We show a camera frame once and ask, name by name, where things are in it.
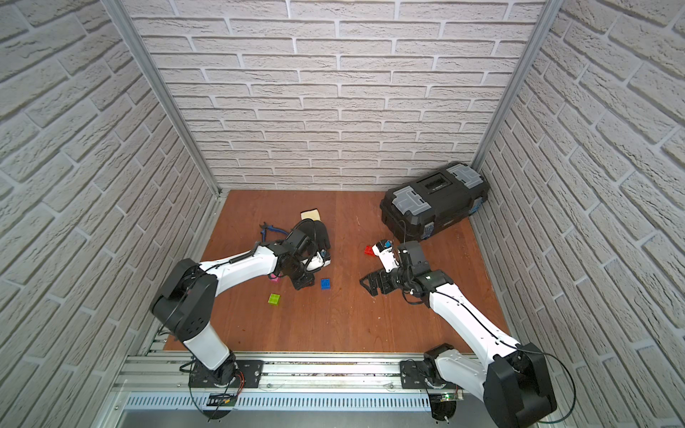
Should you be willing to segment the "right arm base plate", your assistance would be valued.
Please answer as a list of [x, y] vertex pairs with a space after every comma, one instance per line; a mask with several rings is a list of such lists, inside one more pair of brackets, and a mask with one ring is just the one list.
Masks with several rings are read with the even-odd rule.
[[427, 360], [402, 360], [399, 363], [401, 387], [405, 390], [452, 391], [454, 383], [443, 380]]

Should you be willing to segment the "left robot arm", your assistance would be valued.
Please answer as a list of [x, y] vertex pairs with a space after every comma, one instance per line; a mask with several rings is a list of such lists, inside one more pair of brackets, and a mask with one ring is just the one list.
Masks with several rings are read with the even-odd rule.
[[159, 287], [150, 312], [212, 374], [214, 383], [226, 385], [237, 365], [235, 354], [210, 323], [216, 298], [258, 276], [287, 276], [301, 290], [314, 285], [314, 274], [329, 264], [329, 251], [300, 232], [222, 260], [183, 259]]

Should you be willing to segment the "aluminium rail frame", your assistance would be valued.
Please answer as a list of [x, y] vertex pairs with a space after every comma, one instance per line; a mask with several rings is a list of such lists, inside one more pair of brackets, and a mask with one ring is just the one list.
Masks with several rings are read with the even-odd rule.
[[116, 427], [133, 411], [188, 411], [209, 416], [242, 411], [431, 412], [472, 396], [454, 385], [429, 385], [419, 353], [237, 353], [244, 381], [216, 387], [192, 374], [187, 351], [155, 342], [143, 356], [125, 359], [97, 427]]

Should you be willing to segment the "black plastic toolbox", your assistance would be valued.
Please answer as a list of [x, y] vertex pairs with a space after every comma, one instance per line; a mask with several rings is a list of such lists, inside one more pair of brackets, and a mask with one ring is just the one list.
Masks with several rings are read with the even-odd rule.
[[470, 166], [453, 162], [388, 190], [381, 220], [401, 242], [424, 241], [475, 214], [490, 189]]

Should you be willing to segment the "green lego brick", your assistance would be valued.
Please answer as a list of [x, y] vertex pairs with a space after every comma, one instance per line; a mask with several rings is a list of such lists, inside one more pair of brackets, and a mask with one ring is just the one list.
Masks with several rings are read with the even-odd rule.
[[281, 296], [279, 294], [271, 294], [268, 300], [269, 305], [278, 306], [280, 298]]

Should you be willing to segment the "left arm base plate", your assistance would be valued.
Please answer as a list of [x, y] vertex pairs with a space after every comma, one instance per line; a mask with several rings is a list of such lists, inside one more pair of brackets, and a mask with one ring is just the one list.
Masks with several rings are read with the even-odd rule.
[[264, 368], [263, 360], [228, 360], [216, 370], [210, 370], [198, 360], [194, 361], [189, 376], [191, 388], [255, 389], [259, 386]]

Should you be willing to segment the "black work glove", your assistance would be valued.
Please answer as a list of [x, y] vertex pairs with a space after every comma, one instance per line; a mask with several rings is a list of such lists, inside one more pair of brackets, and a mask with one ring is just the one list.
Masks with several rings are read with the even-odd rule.
[[294, 229], [303, 232], [310, 238], [310, 241], [305, 245], [303, 250], [303, 255], [307, 260], [319, 256], [324, 262], [330, 262], [331, 243], [328, 236], [328, 230], [322, 221], [303, 219], [294, 227]]

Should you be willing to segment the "blue handled pliers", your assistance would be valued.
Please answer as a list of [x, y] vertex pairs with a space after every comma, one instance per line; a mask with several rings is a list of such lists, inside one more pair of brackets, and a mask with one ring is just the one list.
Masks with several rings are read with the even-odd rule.
[[289, 231], [283, 230], [282, 228], [277, 228], [276, 226], [264, 222], [260, 225], [260, 240], [263, 243], [267, 242], [269, 232], [278, 233], [285, 236], [288, 236], [290, 234]]

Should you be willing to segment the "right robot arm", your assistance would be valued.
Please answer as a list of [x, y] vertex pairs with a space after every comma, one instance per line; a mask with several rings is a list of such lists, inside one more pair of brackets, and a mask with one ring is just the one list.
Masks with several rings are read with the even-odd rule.
[[395, 290], [412, 296], [442, 317], [476, 355], [467, 358], [445, 343], [421, 361], [401, 363], [405, 385], [426, 390], [454, 385], [483, 401], [499, 427], [529, 427], [557, 410], [544, 353], [497, 328], [447, 274], [430, 268], [419, 242], [394, 247], [383, 240], [370, 249], [383, 267], [360, 285], [373, 296]]

